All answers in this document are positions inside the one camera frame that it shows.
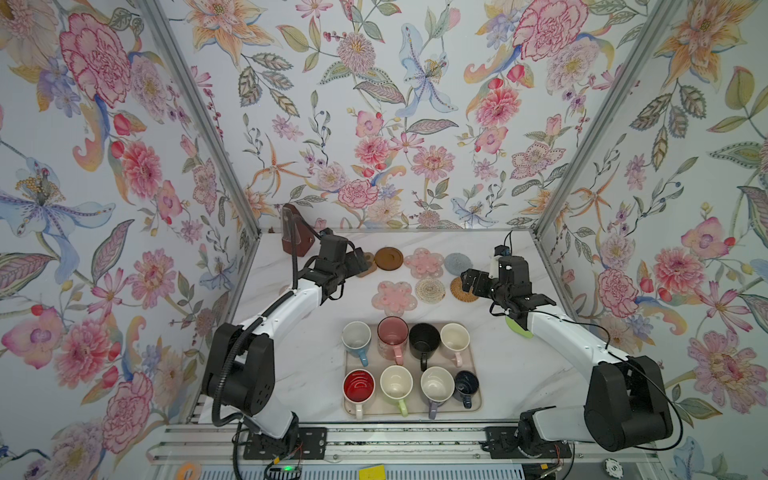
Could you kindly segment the brown paw shaped coaster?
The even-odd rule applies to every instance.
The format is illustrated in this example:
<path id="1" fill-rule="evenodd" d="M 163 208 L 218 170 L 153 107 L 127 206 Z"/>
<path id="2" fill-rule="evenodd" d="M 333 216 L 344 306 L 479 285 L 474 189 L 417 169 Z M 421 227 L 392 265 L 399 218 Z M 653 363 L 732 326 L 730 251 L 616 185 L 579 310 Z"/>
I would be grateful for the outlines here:
<path id="1" fill-rule="evenodd" d="M 378 266 L 377 266 L 377 264 L 375 262 L 375 255 L 373 253 L 365 252 L 364 253 L 364 260 L 366 262 L 367 268 L 363 272 L 357 274 L 357 277 L 359 277 L 359 278 L 364 278 L 364 277 L 372 274 L 373 272 L 375 272 L 378 269 Z"/>

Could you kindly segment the woven rattan round coaster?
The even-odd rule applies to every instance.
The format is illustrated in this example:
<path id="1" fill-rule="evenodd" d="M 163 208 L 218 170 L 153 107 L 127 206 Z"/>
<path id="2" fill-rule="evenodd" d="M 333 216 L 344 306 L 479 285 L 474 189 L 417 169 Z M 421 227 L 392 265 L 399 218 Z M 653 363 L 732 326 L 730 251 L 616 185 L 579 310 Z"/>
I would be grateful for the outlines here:
<path id="1" fill-rule="evenodd" d="M 459 277 L 456 277 L 451 281 L 450 292 L 461 302 L 472 303 L 478 300 L 478 296 L 474 295 L 471 291 L 467 292 L 463 290 L 462 280 Z"/>

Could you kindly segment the grey blue round coaster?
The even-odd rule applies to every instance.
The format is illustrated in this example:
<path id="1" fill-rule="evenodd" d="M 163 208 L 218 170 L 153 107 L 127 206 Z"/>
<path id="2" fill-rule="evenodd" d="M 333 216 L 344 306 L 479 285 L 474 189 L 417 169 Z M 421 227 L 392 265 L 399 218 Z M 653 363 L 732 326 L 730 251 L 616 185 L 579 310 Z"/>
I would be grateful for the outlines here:
<path id="1" fill-rule="evenodd" d="M 444 258 L 444 268 L 453 276 L 459 277 L 463 272 L 473 268 L 471 259 L 462 253 L 451 253 Z"/>

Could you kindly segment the brown round wooden coaster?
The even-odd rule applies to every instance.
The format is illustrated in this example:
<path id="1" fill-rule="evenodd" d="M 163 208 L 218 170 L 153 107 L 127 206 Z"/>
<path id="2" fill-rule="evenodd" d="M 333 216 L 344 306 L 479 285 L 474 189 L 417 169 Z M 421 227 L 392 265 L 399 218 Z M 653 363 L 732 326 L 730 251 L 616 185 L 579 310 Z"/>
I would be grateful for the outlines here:
<path id="1" fill-rule="evenodd" d="M 404 256 L 395 247 L 383 247 L 374 254 L 374 262 L 379 269 L 394 271 L 403 265 Z"/>

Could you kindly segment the white embroidered round coaster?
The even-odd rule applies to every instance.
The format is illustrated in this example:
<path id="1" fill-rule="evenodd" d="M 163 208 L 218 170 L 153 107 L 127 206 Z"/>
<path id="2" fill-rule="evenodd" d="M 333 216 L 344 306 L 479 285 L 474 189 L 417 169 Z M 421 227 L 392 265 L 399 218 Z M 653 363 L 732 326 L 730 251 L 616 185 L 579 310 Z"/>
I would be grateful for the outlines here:
<path id="1" fill-rule="evenodd" d="M 446 295 L 443 283 L 434 278 L 420 280 L 415 286 L 415 295 L 423 303 L 434 305 L 441 302 Z"/>

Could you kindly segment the pink flower coaster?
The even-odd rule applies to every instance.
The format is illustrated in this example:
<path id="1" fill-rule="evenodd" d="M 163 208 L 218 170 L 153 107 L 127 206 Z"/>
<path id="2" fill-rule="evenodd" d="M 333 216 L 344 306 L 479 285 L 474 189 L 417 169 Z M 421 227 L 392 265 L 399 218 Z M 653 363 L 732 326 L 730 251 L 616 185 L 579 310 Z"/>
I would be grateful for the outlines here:
<path id="1" fill-rule="evenodd" d="M 416 309 L 418 299 L 410 283 L 382 281 L 377 286 L 371 305 L 388 316 L 401 317 L 405 312 Z"/>
<path id="2" fill-rule="evenodd" d="M 403 265 L 410 270 L 412 277 L 418 280 L 440 278 L 444 274 L 444 257 L 426 248 L 417 248 L 411 255 L 406 256 Z"/>

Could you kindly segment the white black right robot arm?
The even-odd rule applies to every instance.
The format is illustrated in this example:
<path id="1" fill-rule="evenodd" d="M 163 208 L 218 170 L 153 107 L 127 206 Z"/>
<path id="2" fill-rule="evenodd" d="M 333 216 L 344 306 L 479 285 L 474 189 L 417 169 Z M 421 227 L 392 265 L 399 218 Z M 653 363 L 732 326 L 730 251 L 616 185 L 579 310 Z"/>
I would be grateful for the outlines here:
<path id="1" fill-rule="evenodd" d="M 518 448 L 537 455 L 560 442 L 588 442 L 609 452 L 654 451 L 658 441 L 682 432 L 683 421 L 662 387 L 654 360 L 611 346 L 609 334 L 588 330 L 553 299 L 534 292 L 523 257 L 497 256 L 492 264 L 494 272 L 462 272 L 463 291 L 490 300 L 492 316 L 548 344 L 588 382 L 581 406 L 523 412 L 515 432 Z"/>

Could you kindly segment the black mug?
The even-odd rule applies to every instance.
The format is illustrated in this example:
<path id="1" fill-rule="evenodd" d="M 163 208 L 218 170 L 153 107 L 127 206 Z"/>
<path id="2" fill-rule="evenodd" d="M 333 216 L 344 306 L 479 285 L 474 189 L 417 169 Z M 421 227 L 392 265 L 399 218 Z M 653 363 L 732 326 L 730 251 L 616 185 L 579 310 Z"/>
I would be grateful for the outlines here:
<path id="1" fill-rule="evenodd" d="M 425 372 L 429 368 L 429 359 L 439 349 L 440 332 L 431 324 L 418 323 L 410 328 L 408 342 L 412 356 L 419 362 L 420 370 Z"/>

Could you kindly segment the small dark navy mug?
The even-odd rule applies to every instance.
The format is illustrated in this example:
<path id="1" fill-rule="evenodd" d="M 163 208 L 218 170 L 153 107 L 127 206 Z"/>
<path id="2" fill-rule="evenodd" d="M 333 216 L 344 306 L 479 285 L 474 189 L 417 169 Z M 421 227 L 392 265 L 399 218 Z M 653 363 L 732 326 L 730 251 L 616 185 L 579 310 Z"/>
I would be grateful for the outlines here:
<path id="1" fill-rule="evenodd" d="M 453 397 L 461 403 L 464 409 L 473 407 L 473 397 L 479 390 L 479 379 L 471 371 L 462 370 L 454 376 Z"/>

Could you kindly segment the red interior white mug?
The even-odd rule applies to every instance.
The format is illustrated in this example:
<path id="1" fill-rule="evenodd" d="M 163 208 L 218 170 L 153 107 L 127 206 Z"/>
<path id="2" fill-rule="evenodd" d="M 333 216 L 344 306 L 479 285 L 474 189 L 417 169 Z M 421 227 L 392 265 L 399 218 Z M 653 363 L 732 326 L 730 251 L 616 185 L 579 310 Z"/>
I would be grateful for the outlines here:
<path id="1" fill-rule="evenodd" d="M 354 417 L 362 420 L 365 405 L 374 398 L 376 393 L 375 379 L 365 369 L 353 370 L 344 378 L 342 393 L 345 401 L 352 406 Z"/>

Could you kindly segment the yellow sticky note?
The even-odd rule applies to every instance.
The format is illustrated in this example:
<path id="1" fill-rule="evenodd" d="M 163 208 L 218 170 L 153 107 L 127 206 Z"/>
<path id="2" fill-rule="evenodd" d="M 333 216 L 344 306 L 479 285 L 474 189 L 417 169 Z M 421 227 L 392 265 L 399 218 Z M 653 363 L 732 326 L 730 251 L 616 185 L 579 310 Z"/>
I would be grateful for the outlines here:
<path id="1" fill-rule="evenodd" d="M 384 465 L 362 468 L 358 471 L 359 480 L 386 480 L 387 472 Z"/>

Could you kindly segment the orange tape roll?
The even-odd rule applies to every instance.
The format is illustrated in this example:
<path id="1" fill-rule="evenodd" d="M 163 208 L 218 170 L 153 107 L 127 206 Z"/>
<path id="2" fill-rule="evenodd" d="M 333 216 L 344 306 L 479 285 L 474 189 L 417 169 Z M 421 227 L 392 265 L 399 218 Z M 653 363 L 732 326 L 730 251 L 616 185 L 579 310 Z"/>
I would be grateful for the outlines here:
<path id="1" fill-rule="evenodd" d="M 202 475 L 202 465 L 197 462 L 186 462 L 176 470 L 175 480 L 199 480 Z"/>

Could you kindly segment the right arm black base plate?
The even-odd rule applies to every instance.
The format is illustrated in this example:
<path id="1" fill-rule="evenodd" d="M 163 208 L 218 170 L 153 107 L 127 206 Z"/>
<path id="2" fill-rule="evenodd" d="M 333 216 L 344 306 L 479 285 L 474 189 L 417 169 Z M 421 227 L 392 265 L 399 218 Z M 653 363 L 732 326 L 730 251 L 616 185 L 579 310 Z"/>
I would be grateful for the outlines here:
<path id="1" fill-rule="evenodd" d="M 484 429 L 484 433 L 481 448 L 495 460 L 569 460 L 573 457 L 568 442 L 543 440 L 537 433 L 528 430 L 519 433 L 516 426 L 490 426 Z"/>

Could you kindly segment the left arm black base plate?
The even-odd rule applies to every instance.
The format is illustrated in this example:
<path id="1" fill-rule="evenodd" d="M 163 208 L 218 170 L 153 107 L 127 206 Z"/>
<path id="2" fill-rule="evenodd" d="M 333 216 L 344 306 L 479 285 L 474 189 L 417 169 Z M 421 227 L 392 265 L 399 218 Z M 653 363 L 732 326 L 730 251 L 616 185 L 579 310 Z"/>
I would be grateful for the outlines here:
<path id="1" fill-rule="evenodd" d="M 280 439 L 251 431 L 240 441 L 245 460 L 271 461 L 275 458 L 323 460 L 328 430 L 324 427 L 290 427 Z"/>

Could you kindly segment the aluminium front rail frame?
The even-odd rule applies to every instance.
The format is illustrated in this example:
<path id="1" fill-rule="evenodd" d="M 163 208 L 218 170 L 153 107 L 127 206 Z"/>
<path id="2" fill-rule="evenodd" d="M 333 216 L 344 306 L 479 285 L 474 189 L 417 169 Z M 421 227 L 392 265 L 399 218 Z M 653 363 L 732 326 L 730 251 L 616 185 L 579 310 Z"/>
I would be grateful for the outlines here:
<path id="1" fill-rule="evenodd" d="M 481 448 L 488 425 L 448 423 L 331 423 L 323 460 L 276 464 L 245 460 L 231 427 L 172 427 L 150 449 L 149 479 L 174 479 L 186 462 L 202 465 L 200 479 L 358 479 L 365 467 L 384 465 L 387 479 L 665 479 L 657 456 L 639 450 L 609 453 L 569 443 L 569 460 L 499 459 Z"/>

